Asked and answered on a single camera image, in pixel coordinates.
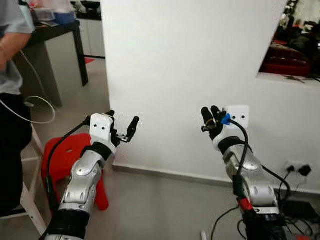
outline red plastic stool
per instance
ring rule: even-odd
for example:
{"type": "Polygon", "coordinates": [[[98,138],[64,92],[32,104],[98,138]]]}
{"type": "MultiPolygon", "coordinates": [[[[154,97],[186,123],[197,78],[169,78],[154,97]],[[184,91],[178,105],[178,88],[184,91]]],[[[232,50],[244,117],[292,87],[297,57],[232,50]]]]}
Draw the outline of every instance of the red plastic stool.
{"type": "MultiPolygon", "coordinates": [[[[45,177],[47,174],[48,157],[50,151],[60,139],[61,137],[53,138],[45,145],[41,167],[41,177],[43,182],[45,182],[45,177]]],[[[91,145],[90,140],[90,135],[86,133],[72,135],[65,139],[56,148],[50,164],[50,175],[55,190],[57,189],[57,181],[70,175],[71,168],[74,163],[80,158],[81,152],[84,147],[91,145]]],[[[96,185],[95,203],[101,211],[106,210],[109,207],[103,176],[101,176],[99,182],[96,185]]]]}

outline robotic hand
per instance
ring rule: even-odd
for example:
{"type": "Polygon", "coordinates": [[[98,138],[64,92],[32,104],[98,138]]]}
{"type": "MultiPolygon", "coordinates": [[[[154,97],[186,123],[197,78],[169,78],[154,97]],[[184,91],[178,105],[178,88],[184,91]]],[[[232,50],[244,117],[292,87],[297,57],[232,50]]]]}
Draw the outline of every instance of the robotic hand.
{"type": "MultiPolygon", "coordinates": [[[[136,133],[139,117],[135,116],[127,129],[127,135],[117,134],[114,129],[114,111],[96,113],[79,126],[89,125],[91,146],[83,149],[80,159],[71,169],[70,182],[61,200],[58,210],[55,210],[57,197],[52,194],[53,188],[49,174],[46,178],[47,192],[53,217],[49,227],[40,239],[45,240],[83,240],[86,235],[90,215],[96,198],[96,185],[102,175],[102,169],[107,161],[111,161],[120,142],[129,143],[136,133]]],[[[60,143],[80,127],[76,127],[62,138],[60,143]]]]}
{"type": "Polygon", "coordinates": [[[217,106],[201,110],[205,126],[213,145],[223,155],[228,176],[233,182],[233,193],[237,197],[248,240],[286,240],[283,227],[285,220],[280,214],[274,188],[264,175],[264,166],[253,155],[246,130],[233,121],[224,110],[217,106]],[[228,136],[225,125],[239,127],[245,140],[228,136]]]}

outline gray tile floor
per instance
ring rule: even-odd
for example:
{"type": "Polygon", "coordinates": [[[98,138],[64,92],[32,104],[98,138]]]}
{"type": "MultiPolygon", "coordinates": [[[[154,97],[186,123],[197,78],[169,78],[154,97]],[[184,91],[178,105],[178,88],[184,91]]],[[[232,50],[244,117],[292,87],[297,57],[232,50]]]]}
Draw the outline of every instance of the gray tile floor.
{"type": "MultiPolygon", "coordinates": [[[[44,143],[65,134],[86,114],[109,109],[105,61],[89,63],[87,70],[90,83],[60,110],[62,114],[58,113],[56,121],[35,126],[44,143]]],[[[27,149],[23,155],[32,156],[32,151],[27,149]]],[[[24,165],[26,182],[30,169],[31,165],[24,165]]],[[[201,230],[210,232],[217,217],[237,205],[228,187],[117,171],[104,178],[110,207],[106,211],[94,209],[87,240],[200,240],[201,230]]],[[[320,210],[319,199],[309,200],[320,210]]],[[[36,204],[48,223],[50,211],[41,184],[36,204]]],[[[236,227],[240,219],[238,211],[226,216],[214,239],[240,240],[236,227]]],[[[0,235],[3,240],[39,238],[27,216],[0,220],[0,235]]]]}

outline wooden chair leg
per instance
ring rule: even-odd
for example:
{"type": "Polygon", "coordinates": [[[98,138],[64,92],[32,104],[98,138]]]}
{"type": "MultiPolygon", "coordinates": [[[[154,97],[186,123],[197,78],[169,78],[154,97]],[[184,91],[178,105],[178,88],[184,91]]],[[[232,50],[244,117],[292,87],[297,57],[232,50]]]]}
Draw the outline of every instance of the wooden chair leg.
{"type": "Polygon", "coordinates": [[[25,211],[28,213],[30,219],[32,220],[39,234],[42,235],[46,231],[47,226],[34,202],[33,197],[29,193],[25,183],[23,183],[21,205],[25,209],[25,211]]]}

